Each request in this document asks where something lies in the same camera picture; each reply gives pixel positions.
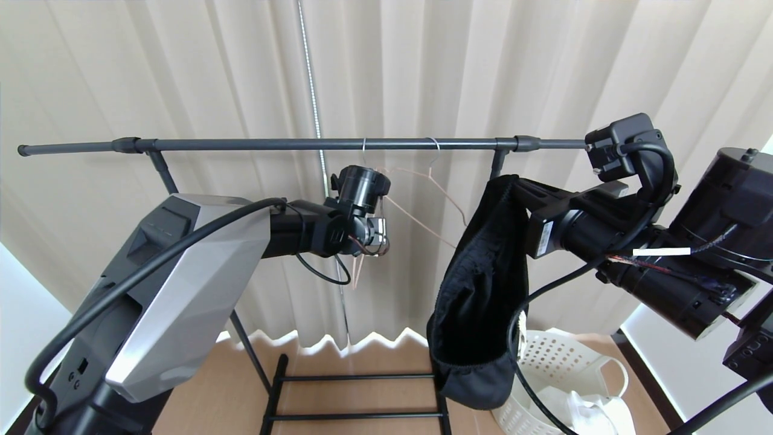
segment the black cloth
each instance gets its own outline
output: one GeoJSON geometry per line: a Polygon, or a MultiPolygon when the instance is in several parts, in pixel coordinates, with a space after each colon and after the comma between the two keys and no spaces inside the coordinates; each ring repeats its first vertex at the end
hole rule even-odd
{"type": "Polygon", "coordinates": [[[494,409],[512,389],[515,360],[507,326],[528,295],[526,208],[512,188],[518,176],[486,185],[462,235],[427,323],[435,386],[474,409],[494,409]]]}

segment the laundry basket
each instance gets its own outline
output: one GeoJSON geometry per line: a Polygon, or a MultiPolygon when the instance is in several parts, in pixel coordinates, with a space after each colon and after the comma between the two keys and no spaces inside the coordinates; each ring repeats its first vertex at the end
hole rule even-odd
{"type": "MultiPolygon", "coordinates": [[[[526,353],[520,366],[534,391],[551,385],[566,392],[576,391],[580,396],[622,396],[628,388],[628,372],[620,361],[597,353],[561,330],[527,331],[526,353]],[[601,367],[610,362],[617,364],[623,372],[623,386],[612,394],[601,374],[601,367]]],[[[528,410],[530,405],[529,395],[516,378],[505,405],[492,412],[507,435],[560,433],[556,427],[532,416],[528,410]]]]}

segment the beige curtain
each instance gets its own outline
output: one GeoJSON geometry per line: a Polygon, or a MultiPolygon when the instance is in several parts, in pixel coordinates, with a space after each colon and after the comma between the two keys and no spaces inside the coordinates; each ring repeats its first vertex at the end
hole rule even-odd
{"type": "MultiPolygon", "coordinates": [[[[145,156],[21,158],[18,144],[145,138],[581,138],[640,111],[666,137],[684,194],[722,146],[773,134],[773,3],[303,1],[0,2],[2,242],[74,310],[165,191],[145,156]]],[[[168,152],[183,192],[322,200],[317,152],[168,152]]],[[[329,171],[362,162],[328,152],[329,171]]],[[[369,166],[425,172],[434,152],[369,151],[369,166]]],[[[433,173],[477,206],[490,152],[443,152],[433,173]]],[[[583,190],[582,152],[508,156],[504,173],[583,190]]],[[[390,195],[456,242],[461,217],[431,183],[392,175],[390,195]]],[[[453,250],[386,204],[392,250],[339,290],[295,259],[260,263],[238,310],[309,346],[376,331],[424,333],[453,250]]],[[[315,265],[333,273],[332,263],[315,265]]],[[[537,288],[580,262],[530,263],[537,288]]],[[[592,275],[535,303],[536,327],[611,332],[636,302],[592,275]]]]}

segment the white tape strip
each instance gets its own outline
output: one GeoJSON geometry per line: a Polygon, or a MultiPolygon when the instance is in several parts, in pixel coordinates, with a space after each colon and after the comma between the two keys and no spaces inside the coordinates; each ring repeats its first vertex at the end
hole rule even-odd
{"type": "Polygon", "coordinates": [[[661,255],[661,256],[689,255],[690,248],[634,249],[632,254],[634,257],[643,257],[647,255],[661,255]]]}

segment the wooden floor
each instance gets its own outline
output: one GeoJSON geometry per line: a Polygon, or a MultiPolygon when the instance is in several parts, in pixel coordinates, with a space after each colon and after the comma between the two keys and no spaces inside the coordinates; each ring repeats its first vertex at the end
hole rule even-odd
{"type": "MultiPolygon", "coordinates": [[[[590,348],[623,359],[609,337],[584,335],[590,348]]],[[[403,336],[394,348],[374,341],[342,357],[332,343],[326,343],[313,355],[301,351],[295,339],[274,346],[254,339],[258,356],[269,378],[274,374],[281,353],[290,357],[289,375],[341,375],[367,373],[429,372],[427,349],[410,336],[403,336]]],[[[610,390],[619,388],[619,369],[609,367],[604,375],[610,390]]],[[[668,427],[647,396],[641,383],[632,376],[623,396],[631,409],[638,435],[660,435],[668,427]]],[[[244,350],[231,341],[216,345],[196,376],[172,394],[154,433],[159,435],[228,433],[257,434],[266,406],[267,394],[244,350]]],[[[448,401],[454,434],[501,434],[489,411],[476,411],[448,401]]],[[[430,379],[290,382],[284,385],[280,413],[342,413],[385,411],[435,411],[434,390],[430,379]]],[[[280,422],[273,435],[328,433],[440,433],[437,419],[349,420],[328,422],[280,422]]]]}

